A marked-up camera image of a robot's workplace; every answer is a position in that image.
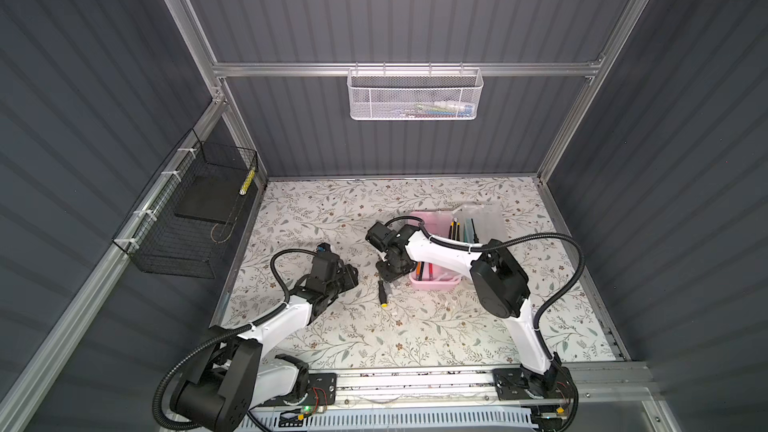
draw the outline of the mounting plate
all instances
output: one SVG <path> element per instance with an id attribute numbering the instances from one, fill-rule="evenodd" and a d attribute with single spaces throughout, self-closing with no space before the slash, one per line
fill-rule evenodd
<path id="1" fill-rule="evenodd" d="M 308 389 L 306 397 L 298 404 L 286 404 L 283 400 L 283 396 L 275 397 L 267 400 L 263 404 L 259 404 L 257 407 L 285 407 L 289 406 L 302 406 L 302 405 L 314 405 L 315 394 L 312 392 L 312 388 L 323 389 L 326 392 L 328 401 L 324 400 L 324 397 L 320 395 L 320 405 L 333 405 L 336 402 L 336 374 L 312 374 L 310 373 L 310 388 Z"/>

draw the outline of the metal bar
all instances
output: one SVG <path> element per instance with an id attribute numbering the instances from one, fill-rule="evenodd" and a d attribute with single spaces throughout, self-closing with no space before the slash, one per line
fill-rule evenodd
<path id="1" fill-rule="evenodd" d="M 336 407 L 388 408 L 417 405 L 450 406 L 498 402 L 491 370 L 499 365 L 462 365 L 388 369 L 331 369 L 338 374 Z M 581 362 L 568 364 L 580 400 L 615 402 L 652 400 L 658 387 L 645 362 Z M 505 401 L 505 404 L 546 404 L 547 400 Z"/>
<path id="2" fill-rule="evenodd" d="M 643 408 L 654 432 L 680 432 L 677 419 L 666 400 L 643 400 Z"/>
<path id="3" fill-rule="evenodd" d="M 214 100 L 197 121 L 194 130 L 197 136 L 205 139 L 213 130 L 221 115 L 223 102 Z M 181 143 L 180 149 L 189 149 L 197 141 L 195 134 L 189 133 Z M 164 171 L 175 170 L 182 159 L 189 154 L 177 150 L 170 158 Z M 171 174 L 159 174 L 155 184 L 141 199 L 138 209 L 143 210 L 156 199 L 163 185 Z M 142 218 L 133 214 L 123 226 L 120 238 L 133 235 Z M 0 430 L 3 432 L 21 432 L 30 421 L 53 382 L 69 360 L 72 352 L 80 343 L 85 331 L 90 327 L 101 305 L 107 300 L 112 288 L 128 266 L 129 259 L 115 244 L 101 257 L 91 275 L 80 287 L 56 325 L 34 353 L 32 360 L 24 368 L 13 387 L 0 403 Z"/>
<path id="4" fill-rule="evenodd" d="M 237 281 L 237 275 L 240 273 L 240 266 L 243 264 L 243 258 L 245 257 L 246 250 L 248 249 L 248 244 L 250 243 L 250 236 L 254 231 L 256 218 L 259 215 L 259 209 L 261 209 L 261 201 L 264 200 L 264 192 L 266 192 L 266 185 L 259 187 L 258 195 L 254 201 L 254 206 L 251 208 L 250 214 L 248 215 L 248 222 L 246 222 L 243 236 L 240 238 L 240 244 L 237 245 L 235 258 L 232 261 L 232 266 L 230 267 L 230 271 L 226 276 L 224 287 L 221 289 L 219 301 L 216 304 L 216 309 L 214 310 L 214 316 L 210 320 L 211 327 L 215 325 L 221 325 L 222 321 L 224 320 L 226 307 L 229 305 L 230 297 L 232 297 L 232 291 L 234 290 L 235 282 Z"/>
<path id="5" fill-rule="evenodd" d="M 192 3 L 190 0 L 164 1 L 168 11 L 174 18 L 176 27 L 178 27 L 182 38 L 184 38 L 184 42 L 187 44 L 187 49 L 189 49 L 192 58 L 197 64 L 197 69 L 202 75 L 211 97 L 219 98 L 224 95 L 226 101 L 230 104 L 223 117 L 226 128 L 230 131 L 235 145 L 245 149 L 256 150 L 254 140 L 248 132 L 248 127 L 245 124 L 243 115 L 237 108 L 232 92 L 228 85 L 214 73 L 213 64 L 216 63 L 216 55 L 210 46 L 210 42 L 208 42 L 203 25 L 197 18 Z M 261 157 L 259 157 L 259 162 L 259 182 L 261 185 L 265 185 L 267 170 L 264 164 L 261 163 Z"/>
<path id="6" fill-rule="evenodd" d="M 557 136 L 552 142 L 547 155 L 544 157 L 542 166 L 539 168 L 539 176 L 542 181 L 546 183 L 552 172 L 560 162 L 560 158 L 563 156 L 565 149 L 568 147 L 571 139 L 576 133 L 581 124 L 581 120 L 587 114 L 589 107 L 592 105 L 592 101 L 597 96 L 600 88 L 605 83 L 606 77 L 610 70 L 616 63 L 616 59 L 619 57 L 621 50 L 624 48 L 624 44 L 627 43 L 627 39 L 632 32 L 634 26 L 638 23 L 640 15 L 643 13 L 645 6 L 649 0 L 629 0 L 627 6 L 624 8 L 624 12 L 621 13 L 616 27 L 610 33 L 608 42 L 600 54 L 602 60 L 600 61 L 600 70 L 594 76 L 592 80 L 587 81 L 581 89 L 578 98 L 571 107 L 571 111 L 568 113 L 563 125 L 558 132 Z"/>
<path id="7" fill-rule="evenodd" d="M 197 15 L 192 8 L 190 0 L 164 0 L 168 11 L 174 18 L 176 27 L 178 27 L 184 42 L 187 44 L 197 69 L 200 71 L 205 85 L 208 87 L 212 97 L 216 97 L 216 92 L 220 84 L 210 65 L 216 61 L 213 49 L 211 49 L 208 40 L 203 34 L 203 27 L 197 19 Z"/>
<path id="8" fill-rule="evenodd" d="M 421 174 L 418 176 L 404 175 L 383 175 L 383 176 L 288 176 L 288 177 L 270 177 L 271 182 L 296 182 L 301 180 L 389 180 L 395 178 L 406 178 L 408 180 L 418 180 L 422 178 L 498 178 L 498 177 L 536 177 L 535 172 L 523 173 L 498 173 L 498 174 Z"/>
<path id="9" fill-rule="evenodd" d="M 565 219 L 560 213 L 560 208 L 558 208 L 558 204 L 552 196 L 552 191 L 550 191 L 549 187 L 547 187 L 547 185 L 542 182 L 537 182 L 536 188 L 538 189 L 539 196 L 542 198 L 544 208 L 547 209 L 547 213 L 552 219 L 552 226 L 554 226 L 554 230 L 556 232 L 560 232 L 561 234 L 571 235 L 571 231 L 568 230 L 568 226 L 565 224 Z M 571 264 L 576 267 L 576 264 L 578 264 L 578 256 L 576 252 L 572 249 L 572 247 L 565 244 L 564 248 L 565 253 L 568 254 L 568 257 L 571 259 Z M 592 276 L 590 275 L 588 268 L 584 267 L 584 273 L 581 274 L 581 280 L 579 282 L 581 283 L 581 287 L 587 295 L 587 299 L 589 299 L 589 303 L 592 306 L 592 311 L 594 312 L 595 317 L 597 317 L 600 321 L 600 325 L 603 328 L 608 328 L 610 330 L 610 334 L 616 341 L 616 346 L 618 347 L 623 358 L 625 360 L 631 360 L 627 346 L 624 345 L 624 341 L 621 340 L 621 336 L 616 330 L 616 325 L 614 324 L 613 319 L 610 318 L 608 308 L 605 306 L 605 302 L 603 302 L 603 298 L 600 296 L 598 287 L 594 284 L 594 280 L 592 280 Z"/>
<path id="10" fill-rule="evenodd" d="M 216 62 L 218 77 L 346 77 L 350 70 L 362 76 L 381 75 L 384 63 L 227 63 Z M 576 76 L 594 77 L 600 71 L 598 62 L 542 63 L 387 63 L 386 74 L 398 75 L 465 75 L 480 69 L 484 76 Z"/>

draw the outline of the black cable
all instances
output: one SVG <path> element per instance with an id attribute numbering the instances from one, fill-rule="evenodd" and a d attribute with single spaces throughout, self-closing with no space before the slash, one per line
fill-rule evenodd
<path id="1" fill-rule="evenodd" d="M 236 329 L 232 329 L 230 331 L 226 331 L 222 335 L 219 335 L 218 337 L 214 337 L 212 339 L 209 339 L 202 344 L 198 345 L 194 350 L 189 352 L 187 354 L 187 357 L 181 359 L 181 361 L 176 364 L 172 369 L 168 370 L 168 373 L 165 375 L 165 377 L 160 380 L 160 383 L 158 384 L 158 388 L 154 392 L 154 396 L 152 397 L 152 417 L 154 417 L 155 422 L 157 422 L 161 427 L 164 427 L 169 430 L 191 430 L 191 429 L 197 429 L 197 427 L 201 427 L 200 425 L 196 424 L 195 422 L 179 422 L 177 420 L 169 419 L 165 412 L 163 412 L 163 396 L 165 395 L 165 389 L 168 388 L 168 384 L 170 381 L 174 378 L 176 373 L 181 369 L 181 366 L 187 363 L 192 357 L 199 354 L 203 350 L 207 349 L 208 347 L 212 345 L 216 345 L 221 341 L 225 341 L 228 338 L 232 338 L 238 334 L 242 334 L 245 331 L 249 331 L 251 328 L 250 324 L 244 325 L 242 327 L 238 327 Z"/>
<path id="2" fill-rule="evenodd" d="M 573 276 L 571 276 L 571 279 L 568 280 L 568 282 L 563 285 L 563 287 L 560 288 L 557 292 L 555 292 L 543 305 L 539 308 L 539 310 L 536 311 L 536 315 L 533 317 L 533 328 L 536 332 L 536 338 L 538 339 L 538 342 L 542 346 L 542 349 L 544 350 L 544 353 L 547 355 L 547 358 L 552 361 L 552 364 L 554 364 L 555 368 L 566 378 L 570 377 L 565 373 L 565 371 L 562 369 L 562 366 L 558 364 L 556 361 L 552 358 L 552 352 L 549 351 L 549 346 L 547 346 L 547 343 L 544 341 L 544 336 L 542 335 L 542 332 L 539 330 L 539 322 L 542 318 L 542 315 L 548 308 L 552 306 L 553 303 L 560 300 L 560 298 L 568 293 L 571 288 L 576 285 L 578 280 L 581 277 L 581 274 L 584 272 L 584 266 L 586 265 L 586 258 L 584 256 L 584 250 L 581 248 L 581 245 L 576 242 L 576 240 L 571 237 L 570 235 L 560 234 L 557 232 L 540 232 L 537 234 L 531 234 L 531 235 L 525 235 L 523 237 L 514 238 L 512 240 L 508 240 L 506 242 L 502 242 L 501 244 L 497 245 L 480 245 L 478 247 L 473 247 L 470 245 L 459 245 L 459 244 L 453 244 L 450 242 L 444 242 L 440 240 L 437 237 L 433 237 L 426 229 L 426 226 L 424 224 L 424 220 L 419 217 L 414 216 L 400 216 L 395 217 L 392 220 L 389 220 L 385 226 L 389 226 L 389 224 L 402 220 L 402 219 L 410 219 L 410 220 L 417 220 L 418 221 L 418 227 L 421 229 L 422 233 L 427 237 L 427 239 L 430 242 L 434 242 L 437 245 L 441 245 L 443 247 L 451 248 L 453 250 L 461 250 L 466 252 L 492 252 L 494 250 L 499 250 L 500 248 L 507 248 L 511 247 L 513 245 L 522 244 L 524 242 L 530 242 L 533 240 L 540 240 L 540 239 L 549 239 L 549 238 L 556 238 L 557 240 L 560 240 L 562 242 L 568 242 L 569 244 L 573 245 L 576 249 L 576 252 L 578 253 L 578 264 L 576 265 L 576 270 L 574 271 Z M 576 417 L 576 410 L 578 409 L 578 389 L 576 388 L 576 384 L 573 383 L 572 380 L 567 379 L 568 384 L 572 388 L 572 395 L 573 400 L 571 402 L 571 409 L 568 413 L 568 418 L 563 422 L 562 427 L 557 429 L 555 432 L 562 432 L 563 430 L 566 430 L 567 428 L 571 427 L 571 423 L 573 423 L 574 418 Z"/>
<path id="3" fill-rule="evenodd" d="M 416 220 L 416 221 L 418 221 L 419 224 L 423 224 L 424 223 L 424 219 L 421 218 L 421 217 L 399 216 L 399 217 L 393 218 L 392 220 L 388 220 L 384 225 L 389 227 L 390 224 L 392 224 L 393 222 L 397 222 L 398 220 Z"/>
<path id="4" fill-rule="evenodd" d="M 302 275 L 301 277 L 299 277 L 299 280 L 297 280 L 296 283 L 293 284 L 293 286 L 295 287 L 297 285 L 301 285 L 301 283 L 304 282 L 305 280 L 307 280 L 309 278 L 309 276 L 310 276 L 309 274 Z"/>
<path id="5" fill-rule="evenodd" d="M 269 430 L 268 428 L 266 428 L 264 424 L 259 422 L 256 416 L 250 410 L 248 410 L 246 414 L 248 414 L 248 418 L 250 419 L 250 421 L 253 422 L 256 427 L 259 427 L 259 430 L 261 430 L 261 432 L 272 432 L 272 430 Z"/>
<path id="6" fill-rule="evenodd" d="M 562 423 L 562 426 L 554 430 L 553 432 L 564 432 L 567 428 L 571 427 L 571 424 L 573 423 L 574 419 L 576 418 L 576 410 L 578 410 L 578 389 L 576 388 L 576 384 L 573 383 L 571 380 L 571 376 L 565 373 L 565 370 L 563 370 L 562 366 L 558 364 L 557 362 L 552 362 L 554 364 L 554 367 L 560 372 L 563 377 L 566 379 L 566 382 L 571 388 L 571 407 L 568 409 L 568 418 L 565 419 L 565 422 Z"/>
<path id="7" fill-rule="evenodd" d="M 242 334 L 243 332 L 247 332 L 251 330 L 252 327 L 257 327 L 259 325 L 262 325 L 264 322 L 269 321 L 270 319 L 278 315 L 280 312 L 282 312 L 283 309 L 286 308 L 286 305 L 290 300 L 290 291 L 288 290 L 288 287 L 284 283 L 283 278 L 280 276 L 280 274 L 277 273 L 277 269 L 275 268 L 275 260 L 277 260 L 277 258 L 280 257 L 281 255 L 289 254 L 292 252 L 301 252 L 303 254 L 317 255 L 315 252 L 312 252 L 310 250 L 304 250 L 303 248 L 287 248 L 285 250 L 281 250 L 280 252 L 272 256 L 272 260 L 270 261 L 270 269 L 272 270 L 272 275 L 274 275 L 275 280 L 277 280 L 277 283 L 280 284 L 280 288 L 283 289 L 283 293 L 285 294 L 285 302 L 278 305 L 272 311 L 270 311 L 267 314 L 264 314 L 263 316 L 259 317 L 258 319 L 256 319 L 254 322 L 250 324 L 245 324 L 236 329 L 226 331 L 221 335 L 208 339 L 207 341 L 198 345 L 194 350 L 192 350 L 187 354 L 187 357 L 181 359 L 181 361 L 179 361 L 178 364 L 173 366 L 172 369 L 168 370 L 166 375 L 160 380 L 160 383 L 158 384 L 158 388 L 155 390 L 154 396 L 152 397 L 152 417 L 154 417 L 155 421 L 161 427 L 164 427 L 169 430 L 191 430 L 191 429 L 196 429 L 197 427 L 201 427 L 195 422 L 191 422 L 191 421 L 179 422 L 177 420 L 169 419 L 168 416 L 165 415 L 165 412 L 163 412 L 163 396 L 165 395 L 165 391 L 168 388 L 168 384 L 170 384 L 170 381 L 179 372 L 179 369 L 181 369 L 181 367 L 184 364 L 186 364 L 189 360 L 191 360 L 192 357 L 194 357 L 195 355 L 199 354 L 200 352 L 207 349 L 208 347 L 211 347 L 212 345 L 216 345 L 229 338 Z"/>
<path id="8" fill-rule="evenodd" d="M 274 254 L 272 256 L 272 260 L 270 260 L 270 269 L 272 270 L 272 275 L 275 276 L 275 280 L 278 284 L 280 284 L 280 288 L 283 289 L 283 293 L 286 296 L 286 304 L 290 300 L 290 291 L 288 290 L 288 286 L 283 282 L 283 278 L 280 276 L 280 274 L 277 273 L 277 269 L 275 268 L 275 261 L 278 257 L 285 255 L 285 254 L 292 254 L 292 253 L 302 253 L 302 254 L 309 254 L 309 255 L 317 255 L 317 252 L 312 252 L 311 250 L 305 250 L 303 248 L 287 248 L 285 250 L 281 250 L 277 254 Z"/>
<path id="9" fill-rule="evenodd" d="M 570 235 L 565 234 L 559 234 L 557 232 L 540 232 L 538 234 L 531 234 L 531 235 L 525 235 L 523 237 L 514 238 L 512 240 L 507 240 L 506 242 L 502 242 L 501 244 L 497 245 L 481 245 L 479 247 L 472 247 L 469 245 L 458 245 L 458 244 L 452 244 L 450 242 L 443 242 L 437 237 L 432 237 L 427 232 L 426 228 L 424 227 L 424 223 L 422 222 L 420 229 L 422 232 L 424 232 L 424 235 L 427 236 L 427 238 L 434 242 L 437 245 L 441 245 L 443 247 L 452 248 L 453 250 L 461 250 L 461 251 L 467 251 L 467 252 L 492 252 L 494 250 L 499 250 L 500 248 L 506 248 L 511 247 L 513 245 L 522 244 L 524 242 L 530 242 L 532 240 L 539 240 L 543 238 L 556 238 L 558 240 L 561 240 L 563 242 L 568 242 L 569 244 L 573 245 L 576 248 L 576 252 L 578 252 L 578 265 L 576 266 L 576 271 L 574 272 L 573 276 L 571 276 L 571 279 L 566 282 L 563 287 L 555 292 L 540 308 L 538 311 L 536 311 L 536 315 L 533 317 L 533 328 L 536 331 L 536 337 L 538 338 L 539 343 L 542 345 L 542 348 L 544 352 L 547 355 L 547 358 L 552 360 L 552 353 L 549 351 L 549 347 L 547 347 L 547 344 L 544 342 L 544 337 L 542 336 L 542 332 L 538 328 L 538 323 L 542 319 L 542 315 L 544 312 L 552 306 L 553 303 L 560 300 L 560 298 L 565 295 L 571 288 L 576 285 L 576 282 L 578 282 L 579 278 L 581 277 L 581 274 L 584 272 L 584 266 L 586 265 L 586 261 L 584 260 L 584 250 L 582 250 L 581 245 L 578 244 L 578 242 L 575 241 L 573 237 Z"/>

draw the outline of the floral tablecloth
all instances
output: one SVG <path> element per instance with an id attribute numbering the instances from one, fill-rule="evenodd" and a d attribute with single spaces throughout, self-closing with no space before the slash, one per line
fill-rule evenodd
<path id="1" fill-rule="evenodd" d="M 375 249 L 365 234 L 375 220 L 414 210 L 498 203 L 509 237 L 553 230 L 532 178 L 430 178 L 304 181 L 269 184 L 223 321 L 234 327 L 283 300 L 269 270 L 283 248 L 332 244 L 360 270 L 360 285 L 344 293 L 315 322 L 278 349 L 313 368 L 386 368 L 506 364 L 518 353 L 504 324 L 487 313 L 466 279 L 451 292 L 424 292 L 408 278 L 392 284 L 389 307 L 379 306 Z M 511 248 L 530 277 L 534 308 L 571 277 L 558 241 Z M 310 270 L 310 257 L 289 254 L 278 270 L 289 287 Z M 565 361 L 614 360 L 590 303 L 574 287 L 544 314 L 542 332 Z"/>

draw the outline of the gray corrugated wall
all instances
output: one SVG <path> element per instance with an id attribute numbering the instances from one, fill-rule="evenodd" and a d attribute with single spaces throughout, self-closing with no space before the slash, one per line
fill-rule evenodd
<path id="1" fill-rule="evenodd" d="M 191 2 L 221 62 L 571 62 L 627 0 Z M 343 80 L 229 81 L 272 177 L 536 172 L 583 83 L 486 77 L 476 120 L 356 122 Z"/>
<path id="2" fill-rule="evenodd" d="M 475 120 L 350 118 L 346 79 L 228 79 L 270 177 L 536 172 L 581 77 L 489 77 Z"/>
<path id="3" fill-rule="evenodd" d="M 0 35 L 4 395 L 210 95 L 162 0 L 0 0 Z M 146 430 L 150 388 L 132 394 L 197 340 L 217 286 L 129 269 L 30 430 L 114 426 L 96 410 Z"/>
<path id="4" fill-rule="evenodd" d="M 768 0 L 653 0 L 550 186 L 688 431 L 768 400 Z"/>
<path id="5" fill-rule="evenodd" d="M 627 0 L 192 0 L 221 62 L 594 60 Z"/>

